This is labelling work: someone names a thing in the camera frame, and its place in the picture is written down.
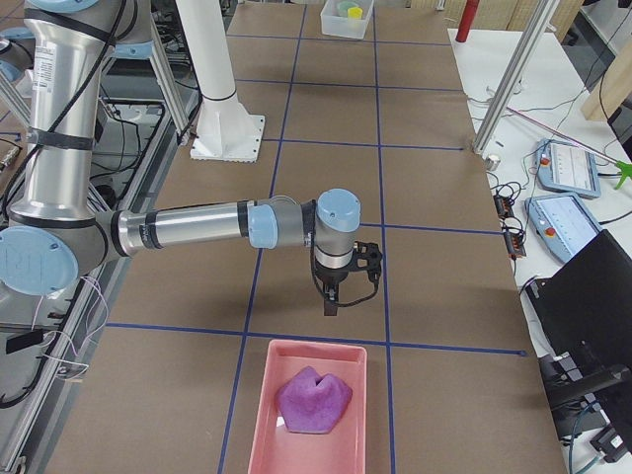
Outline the pink plastic tray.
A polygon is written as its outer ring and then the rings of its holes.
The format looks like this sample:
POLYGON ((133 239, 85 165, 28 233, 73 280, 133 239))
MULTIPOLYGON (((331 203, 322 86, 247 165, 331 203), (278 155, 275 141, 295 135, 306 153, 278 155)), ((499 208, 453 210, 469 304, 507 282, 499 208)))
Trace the pink plastic tray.
POLYGON ((363 473, 366 363, 360 346, 271 341, 248 471, 363 473))

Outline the blue teach pendant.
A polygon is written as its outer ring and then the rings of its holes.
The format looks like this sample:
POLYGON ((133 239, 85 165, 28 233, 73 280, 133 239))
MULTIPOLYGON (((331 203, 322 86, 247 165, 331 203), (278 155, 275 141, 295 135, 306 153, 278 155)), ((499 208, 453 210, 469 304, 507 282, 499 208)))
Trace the blue teach pendant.
POLYGON ((536 176, 544 190, 573 192, 582 198, 601 196, 594 156, 560 140, 543 139, 535 152, 536 176))
POLYGON ((524 205, 536 233, 562 263, 568 263, 602 230, 576 193, 531 197, 524 205))

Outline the purple microfiber cloth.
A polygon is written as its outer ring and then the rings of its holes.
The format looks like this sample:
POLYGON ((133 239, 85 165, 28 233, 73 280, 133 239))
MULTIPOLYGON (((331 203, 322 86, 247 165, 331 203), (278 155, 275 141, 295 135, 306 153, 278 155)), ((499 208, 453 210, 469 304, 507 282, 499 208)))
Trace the purple microfiber cloth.
POLYGON ((277 391, 276 406, 289 432, 325 435, 340 421, 352 397, 352 388, 337 375, 321 376, 305 366, 277 391))

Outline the aluminium frame post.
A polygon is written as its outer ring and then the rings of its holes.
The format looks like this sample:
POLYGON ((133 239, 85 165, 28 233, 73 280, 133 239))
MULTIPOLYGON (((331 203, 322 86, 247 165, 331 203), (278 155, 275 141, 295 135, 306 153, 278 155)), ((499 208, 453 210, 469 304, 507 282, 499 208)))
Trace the aluminium frame post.
POLYGON ((481 155, 493 138, 494 132, 514 93, 515 86, 521 78, 529 59, 535 52, 558 5, 559 0, 540 0, 537 2, 473 140, 472 148, 474 153, 481 155))

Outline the translucent white plastic box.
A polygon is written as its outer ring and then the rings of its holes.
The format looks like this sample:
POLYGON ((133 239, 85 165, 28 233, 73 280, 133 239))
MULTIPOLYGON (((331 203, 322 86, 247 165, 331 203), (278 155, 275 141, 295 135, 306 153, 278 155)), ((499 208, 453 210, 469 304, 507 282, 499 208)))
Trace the translucent white plastic box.
POLYGON ((337 4, 340 1, 328 0, 320 13, 321 31, 323 35, 340 37, 352 40, 363 40, 369 21, 373 13, 374 2, 355 0, 356 6, 363 10, 361 20, 353 20, 341 17, 337 12, 337 4))

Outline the yellow plastic cup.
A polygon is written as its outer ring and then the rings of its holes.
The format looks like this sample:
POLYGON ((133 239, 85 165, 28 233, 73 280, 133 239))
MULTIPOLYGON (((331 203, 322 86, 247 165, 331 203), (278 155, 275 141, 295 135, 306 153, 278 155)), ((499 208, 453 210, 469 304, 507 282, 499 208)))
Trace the yellow plastic cup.
POLYGON ((363 10, 359 6, 352 6, 347 10, 347 17, 353 20, 361 20, 363 10))

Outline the red cylinder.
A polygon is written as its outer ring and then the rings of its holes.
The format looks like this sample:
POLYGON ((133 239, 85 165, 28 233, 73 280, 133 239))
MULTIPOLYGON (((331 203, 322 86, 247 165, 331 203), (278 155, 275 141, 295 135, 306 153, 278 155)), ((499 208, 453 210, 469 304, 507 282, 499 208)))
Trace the red cylinder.
POLYGON ((455 40, 466 42, 479 7, 479 0, 467 0, 459 21, 455 40))

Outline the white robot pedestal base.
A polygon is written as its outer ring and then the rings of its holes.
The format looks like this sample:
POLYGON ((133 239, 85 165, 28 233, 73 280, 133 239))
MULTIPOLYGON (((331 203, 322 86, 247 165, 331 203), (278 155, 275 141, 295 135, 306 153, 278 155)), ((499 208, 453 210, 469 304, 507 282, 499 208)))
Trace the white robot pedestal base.
POLYGON ((217 1, 176 2, 202 103, 191 157, 253 163, 265 128, 263 116, 241 104, 217 1))

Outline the blue teach pendant far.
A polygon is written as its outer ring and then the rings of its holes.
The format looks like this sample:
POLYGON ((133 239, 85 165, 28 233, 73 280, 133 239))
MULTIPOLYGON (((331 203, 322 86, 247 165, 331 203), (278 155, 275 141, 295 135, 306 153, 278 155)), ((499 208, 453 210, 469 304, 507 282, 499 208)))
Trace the blue teach pendant far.
POLYGON ((573 192, 582 198, 601 196, 594 156, 560 140, 543 139, 535 152, 536 176, 544 190, 573 192))

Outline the blue teach pendant near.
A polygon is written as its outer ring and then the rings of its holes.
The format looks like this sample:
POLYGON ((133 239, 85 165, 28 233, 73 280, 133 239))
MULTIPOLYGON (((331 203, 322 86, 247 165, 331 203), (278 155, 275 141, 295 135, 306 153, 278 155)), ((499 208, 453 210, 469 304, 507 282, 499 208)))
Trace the blue teach pendant near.
POLYGON ((536 233, 562 263, 568 263, 602 230, 576 193, 531 197, 524 205, 536 233))

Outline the black laptop computer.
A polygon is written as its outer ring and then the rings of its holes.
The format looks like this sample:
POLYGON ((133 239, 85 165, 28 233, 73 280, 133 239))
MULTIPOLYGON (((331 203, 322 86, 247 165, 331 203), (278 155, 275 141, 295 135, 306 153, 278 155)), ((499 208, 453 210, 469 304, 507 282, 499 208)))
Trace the black laptop computer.
POLYGON ((553 350, 540 359, 547 384, 631 366, 631 257, 609 231, 525 292, 553 350))

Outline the mint green plastic bowl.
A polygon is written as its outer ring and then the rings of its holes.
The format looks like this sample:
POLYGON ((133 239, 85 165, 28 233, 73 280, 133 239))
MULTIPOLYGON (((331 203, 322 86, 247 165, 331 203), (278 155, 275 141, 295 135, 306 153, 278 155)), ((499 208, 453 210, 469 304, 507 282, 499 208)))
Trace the mint green plastic bowl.
POLYGON ((348 11, 350 10, 350 8, 354 8, 355 6, 356 3, 353 1, 340 1, 337 4, 338 15, 346 18, 348 16, 348 11))

